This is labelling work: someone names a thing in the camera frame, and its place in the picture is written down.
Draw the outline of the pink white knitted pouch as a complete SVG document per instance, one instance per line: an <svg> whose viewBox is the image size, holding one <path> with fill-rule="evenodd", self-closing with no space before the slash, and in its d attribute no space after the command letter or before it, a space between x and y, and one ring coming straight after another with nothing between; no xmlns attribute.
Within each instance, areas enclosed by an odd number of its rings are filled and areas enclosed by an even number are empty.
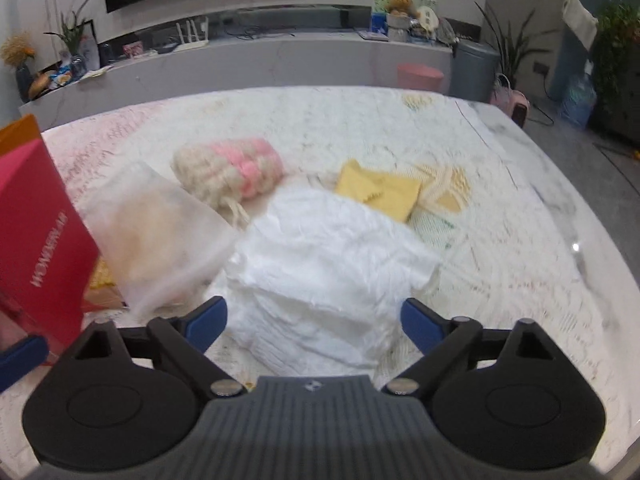
<svg viewBox="0 0 640 480"><path fill-rule="evenodd" d="M263 138L186 145L170 166L186 192L231 214L234 226L250 223L243 203L271 192L284 176L280 155Z"/></svg>

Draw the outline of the red box lid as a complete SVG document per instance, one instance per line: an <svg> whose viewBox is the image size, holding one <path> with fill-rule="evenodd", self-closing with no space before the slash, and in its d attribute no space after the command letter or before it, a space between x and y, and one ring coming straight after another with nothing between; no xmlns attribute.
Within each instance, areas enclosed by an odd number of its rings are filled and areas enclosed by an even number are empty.
<svg viewBox="0 0 640 480"><path fill-rule="evenodd" d="M61 354L99 251L40 140L1 157L1 312Z"/></svg>

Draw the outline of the white pink lace tablecloth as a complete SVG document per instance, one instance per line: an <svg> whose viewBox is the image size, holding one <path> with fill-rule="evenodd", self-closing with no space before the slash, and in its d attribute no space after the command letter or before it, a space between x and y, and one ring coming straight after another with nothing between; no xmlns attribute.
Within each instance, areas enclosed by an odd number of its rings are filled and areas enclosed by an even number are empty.
<svg viewBox="0 0 640 480"><path fill-rule="evenodd" d="M576 209L562 174L495 107L435 93L291 87L198 94L69 122L43 137L76 203L125 162L161 174L178 148L260 136L280 154L289 185L340 190L371 205L382 172L420 182L409 224L442 257L433 300L504 324L541 322L603 398L608 422L594 461L610 469L631 440L596 298L579 243L561 221Z"/></svg>

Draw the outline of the translucent bag beige contents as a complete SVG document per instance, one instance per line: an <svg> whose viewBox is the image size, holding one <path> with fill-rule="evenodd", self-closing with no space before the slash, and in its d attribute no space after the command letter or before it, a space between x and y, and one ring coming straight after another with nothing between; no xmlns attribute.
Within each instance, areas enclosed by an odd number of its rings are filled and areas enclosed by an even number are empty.
<svg viewBox="0 0 640 480"><path fill-rule="evenodd" d="M189 299L232 253L240 232L144 162L94 192L82 220L135 314Z"/></svg>

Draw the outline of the white fluffy textile bundle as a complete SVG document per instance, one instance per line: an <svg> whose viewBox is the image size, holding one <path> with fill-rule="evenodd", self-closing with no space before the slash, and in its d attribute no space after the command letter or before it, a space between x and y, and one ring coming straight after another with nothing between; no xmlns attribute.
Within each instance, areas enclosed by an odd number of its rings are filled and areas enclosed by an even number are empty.
<svg viewBox="0 0 640 480"><path fill-rule="evenodd" d="M439 256L403 223L315 188L285 188L246 229L216 286L228 331L281 376L373 374L399 311Z"/></svg>

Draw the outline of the orange storage box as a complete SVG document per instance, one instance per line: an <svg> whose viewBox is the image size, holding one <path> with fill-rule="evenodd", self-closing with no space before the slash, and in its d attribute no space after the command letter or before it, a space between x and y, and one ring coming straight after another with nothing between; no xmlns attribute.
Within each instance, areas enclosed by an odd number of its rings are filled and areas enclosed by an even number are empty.
<svg viewBox="0 0 640 480"><path fill-rule="evenodd" d="M0 130L0 155L4 156L23 144L41 139L37 119L33 114L28 114Z"/></svg>

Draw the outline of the yellow folded cloth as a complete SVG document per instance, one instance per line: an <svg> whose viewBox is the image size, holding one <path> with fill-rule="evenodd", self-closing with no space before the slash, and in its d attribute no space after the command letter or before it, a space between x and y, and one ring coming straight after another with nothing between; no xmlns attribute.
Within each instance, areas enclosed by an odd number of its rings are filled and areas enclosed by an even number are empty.
<svg viewBox="0 0 640 480"><path fill-rule="evenodd" d="M418 179L363 168L355 159L345 162L334 192L406 223L418 202Z"/></svg>

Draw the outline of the pink small heater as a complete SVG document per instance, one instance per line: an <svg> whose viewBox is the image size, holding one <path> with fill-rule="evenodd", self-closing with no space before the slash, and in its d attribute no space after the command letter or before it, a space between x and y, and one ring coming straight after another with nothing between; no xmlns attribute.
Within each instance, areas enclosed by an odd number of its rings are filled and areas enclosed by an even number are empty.
<svg viewBox="0 0 640 480"><path fill-rule="evenodd" d="M521 91L511 87L509 78L498 73L489 103L511 118L520 128L525 125L530 103Z"/></svg>

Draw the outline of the dark vase yellow flowers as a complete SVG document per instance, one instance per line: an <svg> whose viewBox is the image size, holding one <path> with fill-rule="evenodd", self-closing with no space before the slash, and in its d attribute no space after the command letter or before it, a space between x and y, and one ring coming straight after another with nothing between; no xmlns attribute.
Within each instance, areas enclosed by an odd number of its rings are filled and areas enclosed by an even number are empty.
<svg viewBox="0 0 640 480"><path fill-rule="evenodd" d="M28 32L13 35L1 45L2 61L14 69L18 93L24 103L29 101L29 89L34 82L28 62L35 56L36 51Z"/></svg>

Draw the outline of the blue water jug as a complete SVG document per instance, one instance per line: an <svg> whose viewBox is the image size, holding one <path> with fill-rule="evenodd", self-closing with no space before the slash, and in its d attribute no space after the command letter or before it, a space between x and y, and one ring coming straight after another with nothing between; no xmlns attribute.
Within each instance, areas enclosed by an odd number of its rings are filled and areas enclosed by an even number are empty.
<svg viewBox="0 0 640 480"><path fill-rule="evenodd" d="M597 92L592 82L593 64L585 62L582 73L570 78L560 106L560 117L573 126L585 129L597 103Z"/></svg>

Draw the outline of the green plant glass vase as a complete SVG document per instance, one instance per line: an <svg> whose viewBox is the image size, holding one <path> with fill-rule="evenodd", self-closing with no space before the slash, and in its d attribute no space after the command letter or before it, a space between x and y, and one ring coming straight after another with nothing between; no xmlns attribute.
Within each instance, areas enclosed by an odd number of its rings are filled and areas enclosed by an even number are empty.
<svg viewBox="0 0 640 480"><path fill-rule="evenodd" d="M66 14L60 13L60 24L54 32L46 32L62 41L70 56L79 54L81 38L89 19L85 17L84 10L91 0L84 0L77 9L70 9Z"/></svg>

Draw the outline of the grey waste bin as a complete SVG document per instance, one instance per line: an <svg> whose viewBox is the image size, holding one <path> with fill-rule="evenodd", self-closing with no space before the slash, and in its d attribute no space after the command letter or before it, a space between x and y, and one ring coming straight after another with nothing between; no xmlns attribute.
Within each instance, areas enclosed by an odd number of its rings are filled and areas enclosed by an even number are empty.
<svg viewBox="0 0 640 480"><path fill-rule="evenodd" d="M499 61L500 54L488 44L459 40L452 50L449 95L488 103Z"/></svg>

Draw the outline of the pink waste bin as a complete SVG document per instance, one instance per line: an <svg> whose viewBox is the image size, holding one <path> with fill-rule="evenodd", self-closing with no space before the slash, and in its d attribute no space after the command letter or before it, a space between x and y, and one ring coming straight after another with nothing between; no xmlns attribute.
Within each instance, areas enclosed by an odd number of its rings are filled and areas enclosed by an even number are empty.
<svg viewBox="0 0 640 480"><path fill-rule="evenodd" d="M431 66L402 63L397 66L397 84L399 88L429 92L442 90L444 73Z"/></svg>

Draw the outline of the white wifi router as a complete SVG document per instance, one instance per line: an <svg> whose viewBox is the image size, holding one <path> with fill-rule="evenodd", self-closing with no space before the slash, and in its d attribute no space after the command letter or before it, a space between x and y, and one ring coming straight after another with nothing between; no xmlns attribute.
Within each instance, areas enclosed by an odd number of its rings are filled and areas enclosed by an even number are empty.
<svg viewBox="0 0 640 480"><path fill-rule="evenodd" d="M193 50L209 43L209 19L206 15L176 23L178 44L175 51Z"/></svg>

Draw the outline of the floor potted green plant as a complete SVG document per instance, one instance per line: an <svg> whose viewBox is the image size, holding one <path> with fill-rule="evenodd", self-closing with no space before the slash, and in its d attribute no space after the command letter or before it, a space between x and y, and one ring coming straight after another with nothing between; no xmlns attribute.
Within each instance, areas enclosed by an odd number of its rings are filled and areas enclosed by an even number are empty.
<svg viewBox="0 0 640 480"><path fill-rule="evenodd" d="M511 88L515 89L518 86L518 71L526 58L551 52L549 48L536 46L535 42L542 37L555 34L558 30L552 28L532 32L529 25L533 21L535 10L531 10L520 27L515 29L510 21L506 21L506 26L502 26L496 11L488 3L485 6L475 3L475 6L483 15L484 22L494 38L500 56L500 73L509 81Z"/></svg>

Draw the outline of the grey marble TV console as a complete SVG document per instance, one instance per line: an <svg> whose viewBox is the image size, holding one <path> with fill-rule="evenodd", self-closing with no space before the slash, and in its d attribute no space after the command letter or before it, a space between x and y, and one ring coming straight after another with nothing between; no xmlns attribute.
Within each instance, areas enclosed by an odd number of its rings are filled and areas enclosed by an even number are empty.
<svg viewBox="0 0 640 480"><path fill-rule="evenodd" d="M191 94L258 87L397 84L404 63L450 73L450 49L363 38L357 29L278 30L255 39L215 39L204 47L112 65L104 74L73 82L21 105L41 129Z"/></svg>

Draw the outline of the plush toys pile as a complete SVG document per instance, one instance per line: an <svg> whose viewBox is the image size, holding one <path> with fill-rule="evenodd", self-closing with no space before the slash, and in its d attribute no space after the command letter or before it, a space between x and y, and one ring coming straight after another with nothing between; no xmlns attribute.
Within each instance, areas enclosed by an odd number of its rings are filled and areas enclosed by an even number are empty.
<svg viewBox="0 0 640 480"><path fill-rule="evenodd" d="M396 42L434 42L439 17L434 0L373 0L370 32Z"/></svg>

